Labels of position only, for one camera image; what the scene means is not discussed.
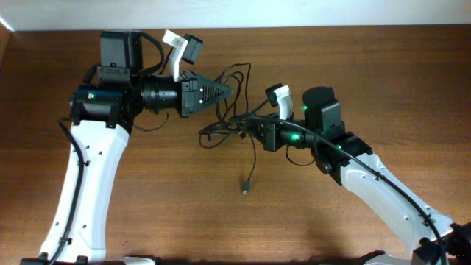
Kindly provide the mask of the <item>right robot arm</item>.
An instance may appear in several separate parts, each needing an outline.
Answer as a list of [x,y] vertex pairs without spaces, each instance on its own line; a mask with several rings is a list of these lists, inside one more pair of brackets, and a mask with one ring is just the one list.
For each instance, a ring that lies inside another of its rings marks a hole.
[[412,264],[469,264],[470,224],[459,225],[436,211],[401,183],[372,148],[348,132],[331,87],[302,95],[302,120],[294,119],[287,86],[266,90],[278,113],[244,118],[249,132],[276,151],[282,146],[309,149],[316,167],[365,202],[401,240]]

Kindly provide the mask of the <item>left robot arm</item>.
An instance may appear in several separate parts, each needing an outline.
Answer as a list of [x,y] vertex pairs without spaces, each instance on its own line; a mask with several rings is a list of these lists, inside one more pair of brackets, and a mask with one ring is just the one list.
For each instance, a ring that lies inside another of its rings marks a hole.
[[60,202],[39,256],[25,264],[100,264],[106,256],[105,230],[110,195],[135,118],[176,110],[186,118],[227,98],[231,89],[180,62],[195,63],[203,42],[166,31],[156,48],[171,47],[152,67],[143,65],[140,31],[104,31],[100,61],[71,97],[69,116],[59,120],[71,151]]

